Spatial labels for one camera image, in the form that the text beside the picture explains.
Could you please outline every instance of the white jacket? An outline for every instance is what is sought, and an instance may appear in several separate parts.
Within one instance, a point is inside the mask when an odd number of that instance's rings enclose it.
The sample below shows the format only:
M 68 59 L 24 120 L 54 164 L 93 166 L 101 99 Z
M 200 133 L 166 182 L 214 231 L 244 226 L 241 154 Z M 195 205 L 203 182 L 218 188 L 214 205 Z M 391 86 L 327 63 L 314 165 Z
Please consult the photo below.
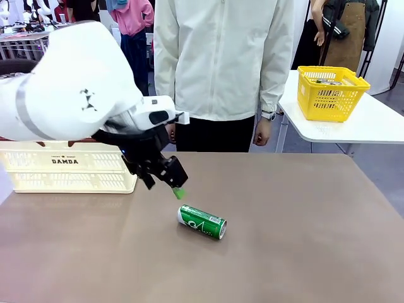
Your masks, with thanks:
M 211 121 L 276 111 L 292 59 L 294 0 L 156 0 L 155 85 Z

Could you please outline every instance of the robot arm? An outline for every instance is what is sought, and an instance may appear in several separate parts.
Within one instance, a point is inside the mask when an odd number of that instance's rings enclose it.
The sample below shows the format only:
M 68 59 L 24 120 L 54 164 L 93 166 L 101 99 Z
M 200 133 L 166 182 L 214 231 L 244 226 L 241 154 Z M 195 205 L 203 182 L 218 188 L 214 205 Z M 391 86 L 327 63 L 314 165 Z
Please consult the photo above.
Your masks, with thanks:
M 0 21 L 2 26 L 9 25 L 8 17 L 10 16 L 9 12 L 9 3 L 8 0 L 0 0 Z
M 152 175 L 173 189 L 187 175 L 162 156 L 165 124 L 189 123 L 170 97 L 143 97 L 108 30 L 98 22 L 52 32 L 31 73 L 0 80 L 0 136 L 15 141 L 74 141 L 93 136 L 118 146 L 129 171 L 150 189 Z
M 41 15 L 44 23 L 49 23 L 51 19 L 49 19 L 48 16 L 52 14 L 52 11 L 46 6 L 44 0 L 37 0 L 37 3 L 40 7 L 38 9 L 38 14 Z

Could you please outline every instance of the hand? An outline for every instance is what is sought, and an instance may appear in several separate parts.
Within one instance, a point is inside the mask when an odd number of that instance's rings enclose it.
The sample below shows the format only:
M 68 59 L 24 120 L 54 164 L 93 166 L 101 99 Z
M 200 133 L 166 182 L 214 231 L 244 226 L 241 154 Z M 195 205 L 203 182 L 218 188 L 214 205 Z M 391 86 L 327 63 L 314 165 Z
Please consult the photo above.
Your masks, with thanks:
M 265 146 L 271 137 L 271 121 L 262 117 L 257 124 L 254 135 L 254 144 L 256 146 Z
M 317 46 L 322 46 L 326 40 L 326 34 L 324 32 L 318 32 L 314 41 L 317 41 Z
M 173 124 L 167 124 L 165 126 L 165 129 L 167 130 L 167 132 L 169 134 L 170 142 L 172 144 L 175 144 L 176 143 L 175 142 L 175 124 L 174 123 Z

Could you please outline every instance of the wristwatch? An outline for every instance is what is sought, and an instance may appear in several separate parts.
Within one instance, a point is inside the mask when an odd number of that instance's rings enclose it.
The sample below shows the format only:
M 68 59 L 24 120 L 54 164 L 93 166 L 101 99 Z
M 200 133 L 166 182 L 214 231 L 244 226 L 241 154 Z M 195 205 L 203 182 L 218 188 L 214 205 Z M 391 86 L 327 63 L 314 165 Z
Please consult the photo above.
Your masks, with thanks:
M 268 119 L 269 121 L 274 121 L 276 117 L 276 112 L 265 112 L 262 111 L 261 117 Z

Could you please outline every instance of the person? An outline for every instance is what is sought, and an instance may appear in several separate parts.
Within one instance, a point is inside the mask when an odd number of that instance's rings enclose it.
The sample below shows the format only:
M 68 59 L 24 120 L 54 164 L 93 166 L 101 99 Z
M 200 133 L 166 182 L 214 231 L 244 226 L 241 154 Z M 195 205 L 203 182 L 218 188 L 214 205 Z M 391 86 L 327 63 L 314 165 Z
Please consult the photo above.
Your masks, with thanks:
M 321 47 L 325 41 L 323 26 L 323 6 L 326 0 L 310 0 L 311 15 L 304 24 L 297 46 L 292 69 L 299 66 L 317 66 L 320 63 Z
M 167 131 L 178 151 L 264 146 L 292 60 L 292 0 L 156 0 L 155 86 L 188 125 Z
M 66 0 L 57 0 L 58 6 L 55 7 L 55 17 L 57 22 L 62 22 L 60 15 L 64 15 L 66 22 L 69 22 L 68 8 L 66 7 Z
M 148 0 L 128 0 L 121 9 L 112 9 L 113 4 L 108 1 L 107 7 L 118 23 L 121 49 L 133 71 L 134 82 L 144 96 L 149 96 L 145 28 L 154 21 L 152 5 Z
M 155 0 L 149 0 L 153 10 L 155 10 L 155 5 L 156 1 Z M 151 27 L 146 28 L 146 33 L 154 33 L 154 24 Z
M 68 18 L 76 21 L 95 20 L 97 0 L 67 0 Z
M 94 9 L 94 20 L 98 21 L 98 22 L 101 22 L 99 2 L 100 2 L 99 0 L 96 0 L 95 9 Z

